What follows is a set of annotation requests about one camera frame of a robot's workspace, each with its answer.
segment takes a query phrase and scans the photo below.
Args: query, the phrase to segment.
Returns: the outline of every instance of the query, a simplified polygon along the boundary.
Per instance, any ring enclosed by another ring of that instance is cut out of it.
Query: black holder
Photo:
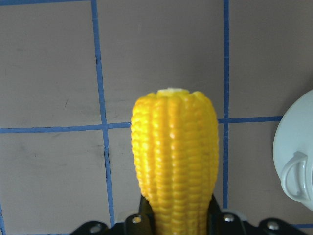
[[[149,202],[142,196],[138,214],[132,214],[124,223],[116,223],[112,228],[98,221],[83,224],[70,235],[155,235],[154,214]],[[236,214],[221,212],[212,196],[208,208],[207,235],[306,235],[294,226],[280,219],[269,218],[258,227],[242,221]]]

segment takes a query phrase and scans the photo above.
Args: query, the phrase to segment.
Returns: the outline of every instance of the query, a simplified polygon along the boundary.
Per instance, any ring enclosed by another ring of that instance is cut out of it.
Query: corn cob tip
[[[161,89],[161,90],[158,90],[156,95],[157,96],[173,96],[173,95],[186,95],[186,94],[189,94],[189,91],[188,90],[185,90],[185,89],[182,89],[182,88],[167,88],[167,89]]]

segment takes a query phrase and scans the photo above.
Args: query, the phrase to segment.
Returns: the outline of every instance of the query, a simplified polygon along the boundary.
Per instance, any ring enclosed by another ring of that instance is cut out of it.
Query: gray wall
[[[229,3],[229,118],[242,123],[228,127],[228,172],[222,0],[8,2],[0,1],[0,202],[7,234],[70,233],[89,220],[113,224],[135,212],[131,110],[138,97],[167,87],[199,90],[213,101],[221,122],[220,205],[253,225],[279,217],[310,224],[303,230],[313,234],[313,212],[283,193],[274,168],[279,122],[243,119],[278,120],[312,89],[312,1]]]

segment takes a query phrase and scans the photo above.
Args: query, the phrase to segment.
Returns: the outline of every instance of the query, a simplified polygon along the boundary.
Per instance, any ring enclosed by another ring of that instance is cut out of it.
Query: cup handle
[[[301,153],[301,152],[295,152],[294,157],[290,159],[289,162],[284,166],[283,171],[282,171],[282,176],[281,176],[281,185],[283,188],[283,191],[285,194],[291,198],[294,201],[297,202],[305,202],[310,199],[310,196],[308,194],[308,185],[307,185],[307,180],[306,180],[306,172],[307,172],[307,160],[308,156]],[[303,171],[299,172],[296,174],[296,177],[298,177],[297,182],[300,182],[299,187],[301,188],[301,191],[304,192],[300,195],[293,195],[290,193],[288,190],[288,182],[287,182],[287,177],[290,172],[290,170],[298,163],[303,162]]]

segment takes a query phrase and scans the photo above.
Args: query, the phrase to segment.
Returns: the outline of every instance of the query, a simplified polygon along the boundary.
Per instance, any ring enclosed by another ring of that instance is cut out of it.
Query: white cup
[[[291,169],[295,170],[295,182],[300,191],[295,195],[290,192],[288,175]],[[313,201],[313,183],[312,183],[313,157],[309,157],[301,152],[295,152],[293,158],[286,163],[281,175],[281,185],[285,194],[297,202]]]

